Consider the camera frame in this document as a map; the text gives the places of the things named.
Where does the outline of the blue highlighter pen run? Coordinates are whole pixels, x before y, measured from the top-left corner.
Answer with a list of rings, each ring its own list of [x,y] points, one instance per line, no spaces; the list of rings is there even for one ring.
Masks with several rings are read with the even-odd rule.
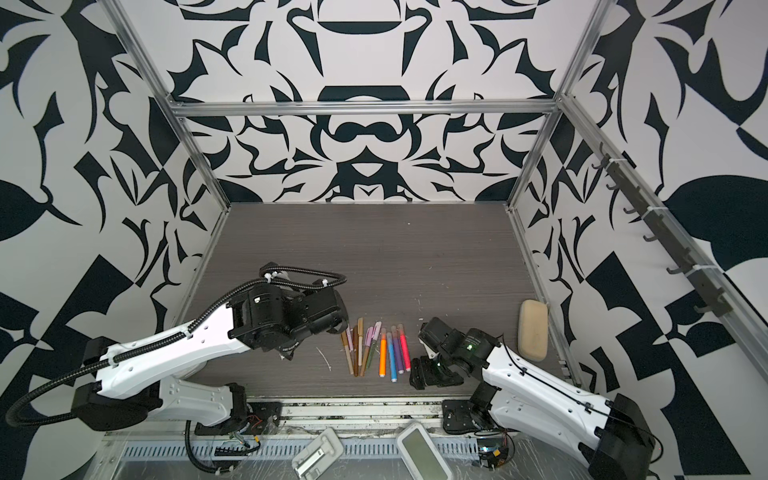
[[[389,364],[389,375],[392,383],[398,381],[398,370],[394,349],[394,338],[391,332],[386,333],[387,359]]]

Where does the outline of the purple highlighter pen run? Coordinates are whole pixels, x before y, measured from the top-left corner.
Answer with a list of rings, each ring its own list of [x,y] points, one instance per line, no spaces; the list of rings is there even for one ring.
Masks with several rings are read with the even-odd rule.
[[[401,349],[400,334],[396,326],[391,327],[392,345],[394,348],[395,365],[397,372],[403,374],[405,372],[405,365],[403,362],[403,354]]]

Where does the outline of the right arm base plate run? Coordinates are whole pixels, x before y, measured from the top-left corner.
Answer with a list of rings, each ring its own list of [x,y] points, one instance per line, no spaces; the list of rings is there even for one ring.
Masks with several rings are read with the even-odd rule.
[[[495,431],[496,424],[489,413],[470,400],[443,400],[442,429],[450,435]]]

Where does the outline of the pink highlighter pen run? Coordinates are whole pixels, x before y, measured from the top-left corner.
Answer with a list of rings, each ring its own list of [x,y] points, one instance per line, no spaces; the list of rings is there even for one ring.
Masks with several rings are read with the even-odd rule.
[[[408,342],[407,342],[407,336],[405,333],[404,326],[402,324],[397,325],[398,333],[399,333],[399,340],[400,340],[400,349],[401,349],[401,356],[402,356],[402,362],[403,366],[406,372],[411,371],[411,360],[410,360],[410,354],[408,349]]]

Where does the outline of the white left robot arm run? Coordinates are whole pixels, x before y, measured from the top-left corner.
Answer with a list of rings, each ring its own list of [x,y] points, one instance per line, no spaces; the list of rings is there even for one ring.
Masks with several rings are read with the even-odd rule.
[[[318,283],[305,291],[259,282],[232,292],[195,321],[126,344],[92,342],[84,360],[98,368],[77,389],[71,411],[94,431],[145,420],[188,421],[202,436],[243,430],[250,416],[243,386],[206,386],[187,377],[213,359],[250,350],[290,360],[307,338],[348,326],[341,295]]]

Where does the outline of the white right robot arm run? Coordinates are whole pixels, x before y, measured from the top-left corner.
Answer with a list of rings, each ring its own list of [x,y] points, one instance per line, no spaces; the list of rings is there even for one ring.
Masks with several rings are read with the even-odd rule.
[[[455,329],[434,317],[418,332],[425,355],[411,362],[411,384],[478,385],[471,407],[495,430],[524,433],[572,456],[594,479],[644,479],[660,441],[639,407],[561,380],[525,360],[501,336]]]

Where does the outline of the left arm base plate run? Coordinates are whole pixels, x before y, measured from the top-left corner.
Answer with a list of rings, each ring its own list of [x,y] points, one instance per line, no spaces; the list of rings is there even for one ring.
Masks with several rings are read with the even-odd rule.
[[[223,436],[231,433],[261,435],[277,428],[280,423],[283,403],[279,401],[249,402],[243,416],[233,414],[221,424],[207,427],[195,424],[196,436]]]

